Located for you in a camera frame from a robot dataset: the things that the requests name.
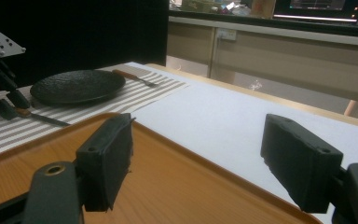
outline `black curtain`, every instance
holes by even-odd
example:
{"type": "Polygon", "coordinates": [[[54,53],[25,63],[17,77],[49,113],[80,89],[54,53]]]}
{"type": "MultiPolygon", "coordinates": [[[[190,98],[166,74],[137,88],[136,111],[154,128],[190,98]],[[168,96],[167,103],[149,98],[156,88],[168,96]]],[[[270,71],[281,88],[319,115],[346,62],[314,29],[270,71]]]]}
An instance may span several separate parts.
{"type": "Polygon", "coordinates": [[[168,1],[5,0],[0,32],[27,48],[3,61],[19,86],[117,63],[165,65],[168,1]]]}

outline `striped placemat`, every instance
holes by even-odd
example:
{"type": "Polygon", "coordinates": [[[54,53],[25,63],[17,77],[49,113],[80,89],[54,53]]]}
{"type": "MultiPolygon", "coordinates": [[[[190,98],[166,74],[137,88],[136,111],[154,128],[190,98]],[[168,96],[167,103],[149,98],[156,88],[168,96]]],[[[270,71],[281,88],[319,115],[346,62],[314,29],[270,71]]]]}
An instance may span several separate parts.
{"type": "MultiPolygon", "coordinates": [[[[31,112],[73,124],[106,112],[131,113],[188,86],[185,82],[126,64],[112,66],[109,69],[120,69],[145,80],[159,83],[159,85],[156,88],[150,88],[142,82],[127,80],[124,88],[117,93],[115,98],[109,101],[98,103],[97,105],[63,105],[54,107],[38,103],[30,94],[31,86],[20,88],[19,90],[31,102],[33,106],[29,109],[31,112]]],[[[7,92],[0,91],[0,99],[6,98],[6,94],[7,92]]],[[[0,117],[0,152],[59,129],[59,127],[34,119],[15,118],[5,120],[0,117]]]]}

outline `wooden board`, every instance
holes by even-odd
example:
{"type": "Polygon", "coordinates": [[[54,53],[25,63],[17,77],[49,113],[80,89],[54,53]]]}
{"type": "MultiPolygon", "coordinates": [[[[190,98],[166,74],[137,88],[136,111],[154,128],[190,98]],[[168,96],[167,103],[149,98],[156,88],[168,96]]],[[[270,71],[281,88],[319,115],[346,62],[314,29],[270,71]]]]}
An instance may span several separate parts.
{"type": "MultiPolygon", "coordinates": [[[[76,150],[102,114],[0,154],[0,203],[28,191],[32,175],[76,150]]],[[[319,223],[311,215],[133,122],[134,156],[113,211],[86,223],[319,223]]]]}

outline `power outlet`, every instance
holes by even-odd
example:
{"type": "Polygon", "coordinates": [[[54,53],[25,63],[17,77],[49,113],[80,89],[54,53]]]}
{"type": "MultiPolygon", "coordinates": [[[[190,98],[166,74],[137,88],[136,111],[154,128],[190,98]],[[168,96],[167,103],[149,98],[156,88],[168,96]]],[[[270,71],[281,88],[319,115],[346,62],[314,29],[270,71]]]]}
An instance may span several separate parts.
{"type": "Polygon", "coordinates": [[[226,40],[236,40],[237,39],[237,31],[224,29],[224,28],[217,28],[217,38],[222,38],[226,40]]]}

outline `floor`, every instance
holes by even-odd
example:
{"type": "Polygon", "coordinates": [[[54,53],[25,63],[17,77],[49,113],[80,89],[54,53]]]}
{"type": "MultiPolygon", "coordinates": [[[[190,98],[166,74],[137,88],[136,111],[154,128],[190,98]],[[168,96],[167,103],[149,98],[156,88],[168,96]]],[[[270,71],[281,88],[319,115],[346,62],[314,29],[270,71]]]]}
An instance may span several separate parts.
{"type": "MultiPolygon", "coordinates": [[[[166,66],[172,69],[181,70],[203,77],[207,76],[208,71],[208,65],[206,64],[194,63],[171,56],[167,56],[166,66]]],[[[350,102],[349,99],[344,99],[317,91],[310,91],[241,73],[235,74],[233,84],[251,90],[264,92],[266,94],[278,96],[284,99],[296,101],[305,105],[316,106],[339,114],[344,114],[345,109],[350,102]]]]}

